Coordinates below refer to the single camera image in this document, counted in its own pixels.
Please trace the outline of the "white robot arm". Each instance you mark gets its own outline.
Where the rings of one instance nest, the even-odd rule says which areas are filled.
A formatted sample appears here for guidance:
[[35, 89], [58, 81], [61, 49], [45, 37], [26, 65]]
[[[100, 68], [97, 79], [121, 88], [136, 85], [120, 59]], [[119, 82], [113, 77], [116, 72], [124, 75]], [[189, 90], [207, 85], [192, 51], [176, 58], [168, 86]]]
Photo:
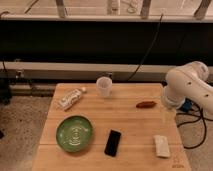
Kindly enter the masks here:
[[178, 109], [188, 98], [213, 115], [213, 86], [206, 83], [208, 76], [208, 67], [200, 61], [170, 69], [161, 94], [162, 104], [169, 110]]

